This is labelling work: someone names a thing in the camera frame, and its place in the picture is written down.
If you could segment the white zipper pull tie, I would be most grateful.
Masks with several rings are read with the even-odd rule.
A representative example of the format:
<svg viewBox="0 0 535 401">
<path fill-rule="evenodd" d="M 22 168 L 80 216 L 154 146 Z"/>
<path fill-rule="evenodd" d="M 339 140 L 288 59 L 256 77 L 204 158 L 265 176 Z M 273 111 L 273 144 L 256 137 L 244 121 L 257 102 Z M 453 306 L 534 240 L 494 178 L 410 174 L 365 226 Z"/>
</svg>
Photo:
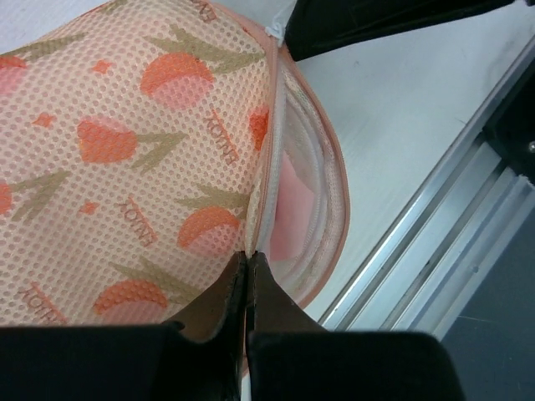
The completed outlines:
<svg viewBox="0 0 535 401">
<path fill-rule="evenodd" d="M 271 24 L 264 28 L 265 33 L 271 38 L 274 38 L 279 47 L 283 45 L 285 30 L 286 24 L 280 18 L 274 18 Z"/>
</svg>

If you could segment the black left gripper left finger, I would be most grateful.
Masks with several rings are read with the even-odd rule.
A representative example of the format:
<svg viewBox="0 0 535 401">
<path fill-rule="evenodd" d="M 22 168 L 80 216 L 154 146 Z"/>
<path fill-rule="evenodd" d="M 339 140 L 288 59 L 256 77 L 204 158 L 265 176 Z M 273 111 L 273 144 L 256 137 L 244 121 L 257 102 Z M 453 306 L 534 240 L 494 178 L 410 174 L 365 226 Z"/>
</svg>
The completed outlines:
<svg viewBox="0 0 535 401">
<path fill-rule="evenodd" d="M 162 323 L 5 327 L 3 400 L 238 400 L 247 258 Z"/>
</svg>

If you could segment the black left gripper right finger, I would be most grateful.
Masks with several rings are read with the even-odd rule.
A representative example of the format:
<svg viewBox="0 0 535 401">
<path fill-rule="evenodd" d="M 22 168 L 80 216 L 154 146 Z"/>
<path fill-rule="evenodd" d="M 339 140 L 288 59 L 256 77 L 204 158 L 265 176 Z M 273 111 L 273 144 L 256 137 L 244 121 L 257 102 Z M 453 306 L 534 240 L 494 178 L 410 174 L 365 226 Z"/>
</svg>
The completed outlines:
<svg viewBox="0 0 535 401">
<path fill-rule="evenodd" d="M 248 262 L 246 352 L 253 400 L 463 400 L 449 354 L 423 332 L 330 332 Z"/>
</svg>

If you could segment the pink tulip mesh laundry bag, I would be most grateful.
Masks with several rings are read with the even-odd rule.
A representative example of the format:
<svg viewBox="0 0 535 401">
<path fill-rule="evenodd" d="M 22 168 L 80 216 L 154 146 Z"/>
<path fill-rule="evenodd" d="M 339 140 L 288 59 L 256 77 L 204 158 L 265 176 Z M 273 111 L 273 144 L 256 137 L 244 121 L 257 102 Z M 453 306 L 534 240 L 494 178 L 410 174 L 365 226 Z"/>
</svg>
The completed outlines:
<svg viewBox="0 0 535 401">
<path fill-rule="evenodd" d="M 301 307 L 349 224 L 338 138 L 288 48 L 206 1 L 111 1 L 1 57 L 1 323 L 162 322 L 262 252 Z M 315 194 L 270 261 L 286 153 Z"/>
</svg>

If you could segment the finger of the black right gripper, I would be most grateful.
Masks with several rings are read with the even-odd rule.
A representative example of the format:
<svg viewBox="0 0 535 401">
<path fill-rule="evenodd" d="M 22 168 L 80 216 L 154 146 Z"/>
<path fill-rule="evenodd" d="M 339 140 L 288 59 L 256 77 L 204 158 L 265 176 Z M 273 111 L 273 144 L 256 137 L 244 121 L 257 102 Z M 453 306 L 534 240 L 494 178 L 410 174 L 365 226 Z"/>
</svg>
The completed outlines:
<svg viewBox="0 0 535 401">
<path fill-rule="evenodd" d="M 284 42 L 295 61 L 376 38 L 469 18 L 505 7 L 508 0 L 298 1 Z"/>
</svg>

